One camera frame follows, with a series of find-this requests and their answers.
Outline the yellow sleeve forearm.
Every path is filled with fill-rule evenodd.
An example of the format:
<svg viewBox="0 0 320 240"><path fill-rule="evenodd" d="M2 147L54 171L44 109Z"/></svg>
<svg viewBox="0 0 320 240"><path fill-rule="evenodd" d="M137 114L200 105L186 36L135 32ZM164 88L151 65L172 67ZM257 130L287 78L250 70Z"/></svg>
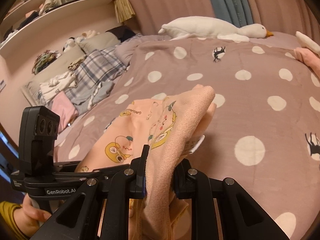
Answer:
<svg viewBox="0 0 320 240"><path fill-rule="evenodd" d="M17 226L14 220L14 212L22 207L16 203L1 202L1 235L0 240L28 240L27 237Z"/></svg>

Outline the person's left hand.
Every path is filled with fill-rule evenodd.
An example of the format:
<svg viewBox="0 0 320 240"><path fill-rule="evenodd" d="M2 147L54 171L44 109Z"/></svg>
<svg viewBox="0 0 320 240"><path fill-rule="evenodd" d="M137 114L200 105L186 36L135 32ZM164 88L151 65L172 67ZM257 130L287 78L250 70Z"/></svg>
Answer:
<svg viewBox="0 0 320 240"><path fill-rule="evenodd" d="M49 212L33 207L28 194L23 199L22 207L13 213L17 227L27 237L31 237L40 228L40 223L45 223L50 217Z"/></svg>

